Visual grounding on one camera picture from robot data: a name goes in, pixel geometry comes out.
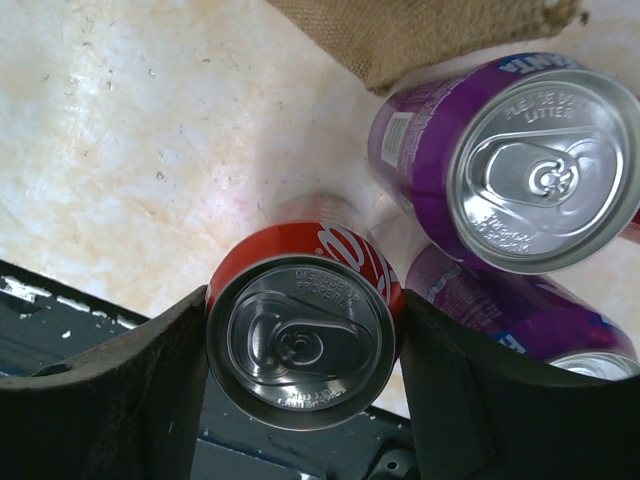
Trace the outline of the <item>red soda can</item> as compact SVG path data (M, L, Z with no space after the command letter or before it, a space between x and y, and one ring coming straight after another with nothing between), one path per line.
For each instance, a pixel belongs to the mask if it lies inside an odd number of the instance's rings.
M403 342L401 283L360 214L316 192L271 210L206 296L206 351L228 398L273 427L350 420L386 386Z

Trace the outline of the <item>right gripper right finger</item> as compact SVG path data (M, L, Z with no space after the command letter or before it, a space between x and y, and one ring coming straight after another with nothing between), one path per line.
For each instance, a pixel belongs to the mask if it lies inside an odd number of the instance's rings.
M422 478L638 478L638 378L553 367L404 297L400 360Z

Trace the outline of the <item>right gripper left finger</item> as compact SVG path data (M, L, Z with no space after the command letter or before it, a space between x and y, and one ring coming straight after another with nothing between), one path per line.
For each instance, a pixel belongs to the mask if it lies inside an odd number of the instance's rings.
M205 396L205 289L95 348L1 380L4 479L188 479Z

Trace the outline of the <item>purple soda can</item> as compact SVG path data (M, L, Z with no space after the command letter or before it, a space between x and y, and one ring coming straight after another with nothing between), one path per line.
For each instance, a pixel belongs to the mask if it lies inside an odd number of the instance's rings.
M453 259L569 268L639 209L639 101L573 58L528 52L390 95L368 135L382 185Z
M466 266L428 245L405 285L451 319L555 367L604 380L639 374L632 340L544 276Z

